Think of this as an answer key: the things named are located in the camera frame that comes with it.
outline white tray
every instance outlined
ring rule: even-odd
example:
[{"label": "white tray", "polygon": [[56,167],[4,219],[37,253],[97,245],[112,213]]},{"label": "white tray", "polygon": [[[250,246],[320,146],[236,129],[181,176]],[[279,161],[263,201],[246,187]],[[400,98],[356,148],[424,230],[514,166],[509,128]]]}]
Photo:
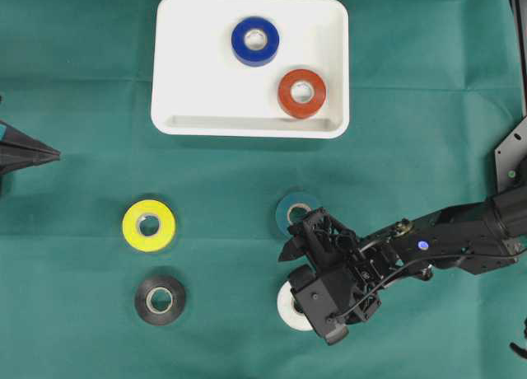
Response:
[{"label": "white tray", "polygon": [[[231,32],[247,16],[270,20],[280,35],[262,67],[232,51]],[[326,102],[309,119],[293,119],[277,101],[278,83],[295,68],[326,84]],[[350,118],[346,8],[336,0],[162,0],[151,114],[168,134],[336,138]]]}]

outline blue tape roll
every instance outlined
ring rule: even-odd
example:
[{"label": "blue tape roll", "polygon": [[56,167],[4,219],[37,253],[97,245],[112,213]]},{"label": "blue tape roll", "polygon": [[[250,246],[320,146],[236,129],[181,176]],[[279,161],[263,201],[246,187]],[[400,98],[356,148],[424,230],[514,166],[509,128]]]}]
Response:
[{"label": "blue tape roll", "polygon": [[291,211],[294,208],[303,208],[306,212],[310,212],[319,207],[319,200],[305,192],[293,192],[284,196],[277,206],[276,219],[278,228],[285,236],[291,236],[287,231],[292,225]]},{"label": "blue tape roll", "polygon": [[[262,49],[253,50],[245,45],[245,35],[250,30],[260,30],[265,34],[267,42]],[[236,25],[232,31],[231,43],[234,54],[240,62],[258,67],[273,60],[278,50],[280,36],[271,22],[258,16],[251,16]]]}]

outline green cloth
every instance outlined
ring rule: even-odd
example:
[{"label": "green cloth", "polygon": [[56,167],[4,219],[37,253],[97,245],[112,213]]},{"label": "green cloth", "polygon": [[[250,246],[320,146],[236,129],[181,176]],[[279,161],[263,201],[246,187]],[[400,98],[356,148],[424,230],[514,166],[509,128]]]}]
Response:
[{"label": "green cloth", "polygon": [[[521,114],[508,1],[340,0],[352,120],[331,141],[159,133],[159,1],[0,0],[0,118],[63,153],[3,178],[2,377],[524,377],[508,344],[523,344],[527,261],[398,283],[333,347],[276,308],[301,264],[277,263],[273,214],[288,191],[316,195],[361,235],[493,192],[493,149]],[[142,197],[179,220],[154,255],[121,235]],[[133,306],[157,272],[188,293],[166,327]]]}]

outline metal bracket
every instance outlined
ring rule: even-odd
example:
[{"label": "metal bracket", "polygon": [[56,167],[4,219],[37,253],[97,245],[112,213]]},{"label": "metal bracket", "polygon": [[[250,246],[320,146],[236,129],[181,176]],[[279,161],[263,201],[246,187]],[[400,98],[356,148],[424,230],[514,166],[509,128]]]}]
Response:
[{"label": "metal bracket", "polygon": [[521,160],[527,156],[527,0],[511,0],[514,14],[516,34],[518,35],[518,50],[520,51],[522,109],[523,119],[494,151],[496,161],[497,192],[510,188],[515,182],[515,171]]}]

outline robotic arm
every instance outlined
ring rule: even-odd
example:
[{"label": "robotic arm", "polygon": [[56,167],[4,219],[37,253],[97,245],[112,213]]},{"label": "robotic arm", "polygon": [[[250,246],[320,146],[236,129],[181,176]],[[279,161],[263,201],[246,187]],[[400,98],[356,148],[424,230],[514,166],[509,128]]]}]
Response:
[{"label": "robotic arm", "polygon": [[366,237],[323,208],[289,227],[280,261],[311,263],[289,274],[291,293],[318,336],[335,344],[347,325],[368,321],[378,292],[402,278],[430,280],[432,267],[482,274],[518,261],[527,234],[527,157],[514,184],[479,204],[444,208],[403,219]]}]

